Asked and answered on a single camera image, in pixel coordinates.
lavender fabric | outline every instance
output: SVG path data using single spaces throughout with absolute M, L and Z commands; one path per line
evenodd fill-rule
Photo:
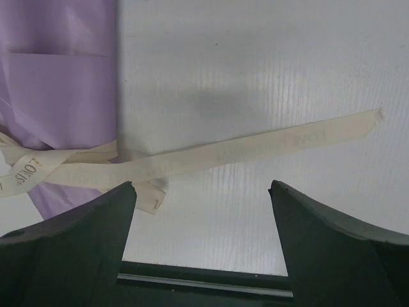
M 91 148 L 116 138 L 116 0 L 0 0 L 0 120 L 32 149 Z M 100 195 L 41 183 L 44 219 Z

white background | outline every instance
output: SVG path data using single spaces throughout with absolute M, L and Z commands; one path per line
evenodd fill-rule
M 409 233 L 407 0 L 122 0 L 123 160 L 383 107 L 366 139 L 175 176 L 124 259 L 286 275 L 273 179 Z M 0 230 L 39 219 L 1 200 Z

cream ribbon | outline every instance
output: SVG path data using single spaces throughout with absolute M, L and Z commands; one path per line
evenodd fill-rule
M 1 134 L 0 149 L 14 165 L 0 177 L 0 197 L 28 192 L 41 181 L 103 191 L 131 181 L 138 199 L 144 195 L 137 207 L 154 214 L 164 192 L 149 180 L 364 138 L 381 119 L 382 110 L 375 109 L 118 164 L 108 162 L 117 155 L 115 142 L 89 150 L 38 151 Z

purple fabric roll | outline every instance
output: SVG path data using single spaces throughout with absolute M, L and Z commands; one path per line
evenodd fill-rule
M 116 138 L 116 0 L 0 0 L 3 132 L 32 149 L 92 148 Z M 41 183 L 44 219 L 100 195 Z

